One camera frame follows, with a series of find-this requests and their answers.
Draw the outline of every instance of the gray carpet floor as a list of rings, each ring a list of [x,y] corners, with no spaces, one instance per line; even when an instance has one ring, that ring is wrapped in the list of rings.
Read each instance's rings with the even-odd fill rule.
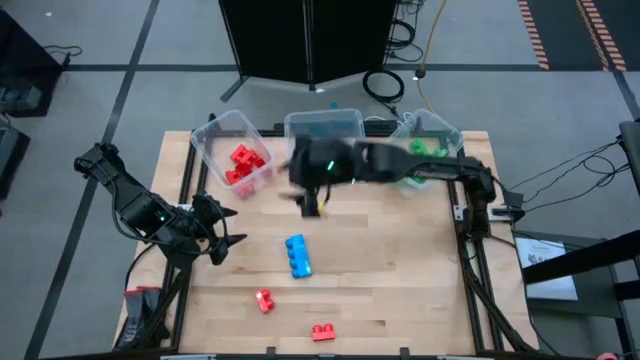
[[[150,0],[0,1],[40,44],[82,46],[84,53],[72,64],[127,64],[149,4]],[[429,1],[421,12],[419,45],[428,36],[436,8],[437,3]],[[536,63],[515,2],[450,0],[441,21],[429,57],[432,63]],[[217,2],[161,0],[140,63],[233,63]],[[423,108],[413,74],[398,74],[407,84],[398,110]],[[1,204],[0,286],[6,294],[0,298],[1,358],[24,356],[85,188],[85,180],[73,171],[73,159],[102,137],[123,77],[123,72],[67,72],[46,117],[15,121],[32,142]],[[640,74],[625,77],[639,92]],[[130,172],[150,185],[163,133],[196,128],[209,113],[239,109],[261,129],[272,128],[291,112],[329,109],[332,102],[359,109],[365,116],[389,117],[364,92],[359,76],[323,84],[325,92],[319,94],[252,78],[223,103],[220,96],[236,80],[233,72],[136,73],[113,139]],[[385,77],[372,77],[371,84],[382,93],[392,93],[397,86]],[[489,132],[499,175],[507,186],[611,142],[618,134],[617,124],[632,120],[610,73],[439,71],[428,73],[424,88],[446,121],[461,130]],[[617,164],[624,161],[619,148],[606,155]],[[532,195],[551,179],[538,179],[520,190]],[[576,171],[532,205],[574,195],[595,181],[597,176]],[[106,191],[97,190],[41,357],[110,349],[135,243],[115,231],[109,199]],[[613,237],[637,229],[639,210],[627,172],[584,198],[527,214],[518,228]],[[629,264],[618,266],[622,280],[633,279],[633,272]],[[628,306],[638,334],[640,306]],[[610,320],[542,312],[534,319],[565,354],[620,350]]]

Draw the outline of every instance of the plastic storage container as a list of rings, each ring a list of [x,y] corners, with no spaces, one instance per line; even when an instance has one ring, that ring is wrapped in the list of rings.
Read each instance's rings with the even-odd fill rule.
[[[284,118],[284,136],[293,153],[296,136],[343,138],[349,141],[364,137],[364,119],[356,109],[338,109],[291,113]]]
[[[253,195],[275,174],[271,151],[251,122],[238,110],[228,111],[194,131],[191,143],[222,186],[243,199]],[[255,151],[265,164],[259,168],[252,167],[251,174],[231,184],[225,172],[235,170],[236,163],[231,160],[231,154],[240,145]]]
[[[456,157],[463,144],[460,130],[426,109],[418,109],[407,116],[390,138],[393,144],[410,152],[413,152],[412,143],[418,141],[426,148],[427,154],[433,156]],[[400,191],[411,197],[427,188],[431,182],[407,177],[398,184]]]

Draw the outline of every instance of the wooden table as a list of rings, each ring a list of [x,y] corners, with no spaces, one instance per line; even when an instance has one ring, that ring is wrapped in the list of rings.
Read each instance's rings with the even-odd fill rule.
[[[265,141],[278,162],[286,159],[284,139]],[[465,132],[464,141],[468,156],[495,169],[486,132]],[[188,145],[189,132],[165,133],[151,190],[172,203],[178,201]],[[196,163],[194,174],[200,160]],[[194,176],[191,194],[196,182]],[[281,174],[242,201],[209,176],[207,192],[240,213],[229,218],[230,233],[249,237],[230,249],[221,266],[206,256],[194,263],[180,352],[262,354],[275,346],[280,354],[398,354],[400,347],[414,355],[475,353],[444,183],[413,198],[393,185],[335,187],[329,215],[321,220],[303,220],[293,203],[278,198],[289,189]],[[501,201],[500,194],[494,205]],[[513,241],[507,224],[493,224],[492,232]],[[291,277],[284,241],[294,234],[305,235],[313,268],[309,278]],[[140,243],[137,252],[145,247]],[[485,250],[497,305],[537,347],[514,249],[486,239]],[[133,271],[129,288],[161,286],[165,263],[160,250],[150,251]],[[267,315],[254,296],[265,288],[276,303]],[[480,301],[478,308],[485,347],[491,349]],[[175,301],[167,314],[169,328],[174,316]],[[125,317],[123,308],[121,323]],[[325,323],[334,325],[336,340],[314,343],[312,326]]]

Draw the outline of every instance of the white paper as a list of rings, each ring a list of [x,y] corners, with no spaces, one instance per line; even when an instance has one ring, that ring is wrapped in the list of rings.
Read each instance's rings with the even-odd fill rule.
[[[516,238],[516,246],[523,269],[565,254],[564,245],[555,241]],[[573,276],[527,285],[527,293],[530,299],[578,300]]]

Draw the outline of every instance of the blue toy block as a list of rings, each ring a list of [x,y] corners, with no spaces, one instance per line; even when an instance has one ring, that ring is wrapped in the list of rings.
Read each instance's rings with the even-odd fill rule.
[[[304,236],[294,235],[287,239],[285,244],[290,259],[291,275],[296,279],[311,276],[311,263],[309,263],[309,255],[307,255],[307,246],[304,244]]]

